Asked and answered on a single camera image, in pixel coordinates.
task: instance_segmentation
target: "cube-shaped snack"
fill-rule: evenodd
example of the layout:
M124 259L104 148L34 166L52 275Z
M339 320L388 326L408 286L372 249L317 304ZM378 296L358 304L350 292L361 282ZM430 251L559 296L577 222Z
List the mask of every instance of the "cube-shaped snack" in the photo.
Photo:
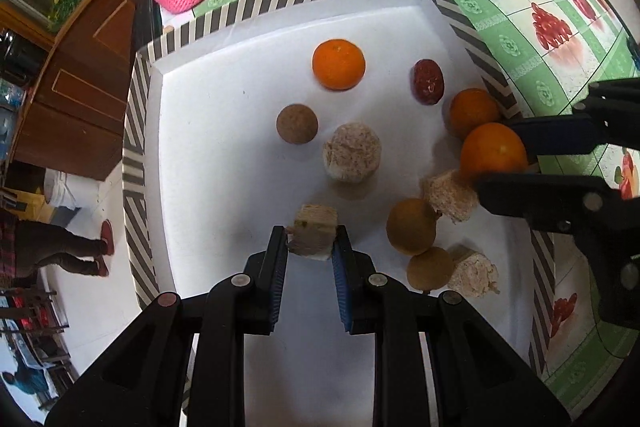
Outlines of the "cube-shaped snack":
M304 204L296 214L293 227L288 227L289 251L326 261L331 257L336 228L338 227L338 212L335 208L323 204Z

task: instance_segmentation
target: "brown ball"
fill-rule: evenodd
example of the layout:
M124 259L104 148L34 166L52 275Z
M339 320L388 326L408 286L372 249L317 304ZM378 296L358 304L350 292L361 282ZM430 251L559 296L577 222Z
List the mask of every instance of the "brown ball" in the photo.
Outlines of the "brown ball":
M454 264L449 252L433 247L409 260L406 279L412 288L423 292L437 290L449 282Z
M306 105L292 103L278 115L276 130L287 143L308 143L318 134L318 118Z
M405 255L429 250L436 239L439 214L424 200L410 198L396 203L386 220L386 237L391 246Z

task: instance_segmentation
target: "metal screw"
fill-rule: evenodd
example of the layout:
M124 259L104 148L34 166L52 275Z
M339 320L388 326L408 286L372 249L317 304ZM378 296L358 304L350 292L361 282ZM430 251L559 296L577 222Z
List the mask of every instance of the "metal screw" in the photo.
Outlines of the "metal screw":
M587 210L597 212L602 208L602 197L596 192L587 192L582 198L582 204Z
M231 277L231 284L233 286L247 286L251 282L251 277L246 273L238 273Z
M165 292L158 297L158 304L160 304L162 308L169 308L173 306L177 300L178 296L175 293Z
M446 292L442 293L442 300L447 304L455 306L456 304L460 304L460 302L462 302L462 295L460 295L458 292L454 292L453 290L447 290Z
M635 263L627 263L620 270L620 283L627 289L632 290L638 286L640 271Z
M369 284L372 286L384 286L388 282L386 276L382 273L374 273L369 275Z
M558 230L562 233L567 233L571 230L571 221L558 221Z

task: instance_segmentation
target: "red date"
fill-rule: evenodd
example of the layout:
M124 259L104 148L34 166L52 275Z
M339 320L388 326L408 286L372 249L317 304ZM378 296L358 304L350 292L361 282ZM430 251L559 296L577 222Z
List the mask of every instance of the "red date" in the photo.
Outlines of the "red date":
M444 95L444 78L439 65L430 58L418 60L414 66L412 87L418 102L437 104Z

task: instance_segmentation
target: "table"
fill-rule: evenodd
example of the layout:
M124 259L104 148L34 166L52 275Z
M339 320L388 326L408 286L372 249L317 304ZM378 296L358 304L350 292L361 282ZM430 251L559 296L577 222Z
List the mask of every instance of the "table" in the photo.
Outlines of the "table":
M177 16L163 12L162 21L178 29L231 1L204 0ZM525 117L570 113L572 104L585 97L588 84L639 75L626 46L628 31L606 0L454 1L499 63ZM568 42L545 49L532 24L536 6L568 24ZM617 188L624 181L624 156L634 164L640 161L638 152L609 145L589 155L541 156L539 162L543 172L592 174ZM555 243L540 240L534 263L537 312L529 362L577 417L615 373L638 334L600 321L598 294L585 258L566 239L558 237ZM554 300L573 293L578 296L574 315L550 338Z

